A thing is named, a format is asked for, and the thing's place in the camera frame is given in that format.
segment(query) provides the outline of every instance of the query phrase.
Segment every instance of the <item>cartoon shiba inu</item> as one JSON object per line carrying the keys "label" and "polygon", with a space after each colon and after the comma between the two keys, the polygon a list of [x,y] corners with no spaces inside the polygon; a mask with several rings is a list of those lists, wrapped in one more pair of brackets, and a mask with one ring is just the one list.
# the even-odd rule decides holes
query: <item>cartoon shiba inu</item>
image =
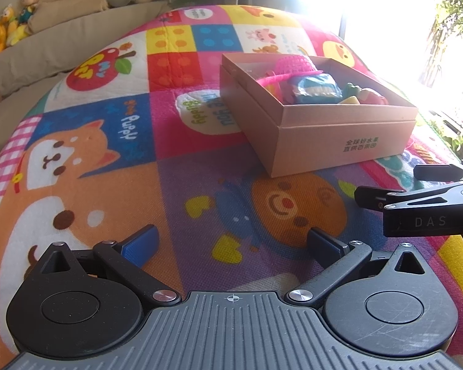
{"label": "cartoon shiba inu", "polygon": [[156,163],[82,176],[120,157],[107,148],[102,124],[102,120],[94,121],[32,144],[3,196],[0,367],[17,353],[5,322],[8,304],[25,273],[54,241],[65,241],[71,249],[88,249],[103,239],[122,240],[148,223],[155,224],[160,246],[144,269],[182,290],[176,266],[167,265],[174,255]]}

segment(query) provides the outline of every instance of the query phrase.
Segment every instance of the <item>pink toy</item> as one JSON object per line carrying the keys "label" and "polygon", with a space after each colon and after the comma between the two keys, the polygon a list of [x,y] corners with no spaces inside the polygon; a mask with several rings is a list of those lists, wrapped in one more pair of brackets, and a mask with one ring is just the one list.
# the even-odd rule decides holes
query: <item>pink toy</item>
{"label": "pink toy", "polygon": [[318,71],[306,55],[288,55],[276,61],[273,73],[273,76],[258,79],[257,83],[266,87],[272,83],[287,81],[294,76],[319,75],[322,71]]}
{"label": "pink toy", "polygon": [[371,88],[363,88],[357,95],[361,104],[389,105],[388,100]]}

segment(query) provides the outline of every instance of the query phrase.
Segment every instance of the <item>cardboard box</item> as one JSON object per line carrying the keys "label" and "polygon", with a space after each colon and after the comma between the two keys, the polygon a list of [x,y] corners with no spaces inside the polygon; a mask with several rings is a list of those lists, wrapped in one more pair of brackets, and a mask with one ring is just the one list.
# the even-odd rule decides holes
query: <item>cardboard box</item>
{"label": "cardboard box", "polygon": [[335,60],[312,56],[343,88],[372,88],[390,105],[283,105],[255,79],[279,54],[223,54],[222,100],[271,177],[403,153],[418,109],[395,92]]}

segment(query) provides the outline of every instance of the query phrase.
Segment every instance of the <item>red apple print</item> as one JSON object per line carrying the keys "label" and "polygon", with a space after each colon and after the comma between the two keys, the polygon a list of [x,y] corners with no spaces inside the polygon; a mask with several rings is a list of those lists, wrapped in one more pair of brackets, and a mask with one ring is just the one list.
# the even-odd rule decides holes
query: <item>red apple print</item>
{"label": "red apple print", "polygon": [[[124,50],[131,46],[132,44],[125,43],[120,49]],[[67,86],[85,92],[110,83],[119,73],[129,74],[132,63],[127,58],[136,55],[136,52],[119,55],[120,49],[110,47],[93,55],[68,75]]]}

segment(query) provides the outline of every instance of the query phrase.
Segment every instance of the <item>blue square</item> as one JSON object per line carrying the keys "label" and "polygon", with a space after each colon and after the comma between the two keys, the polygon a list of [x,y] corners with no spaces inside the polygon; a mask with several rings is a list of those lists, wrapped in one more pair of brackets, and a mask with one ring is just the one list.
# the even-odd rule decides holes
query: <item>blue square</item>
{"label": "blue square", "polygon": [[75,130],[93,121],[101,124],[107,148],[119,153],[120,157],[83,176],[156,161],[148,93],[45,112],[27,147],[49,134]]}
{"label": "blue square", "polygon": [[197,51],[243,51],[233,25],[192,25]]}

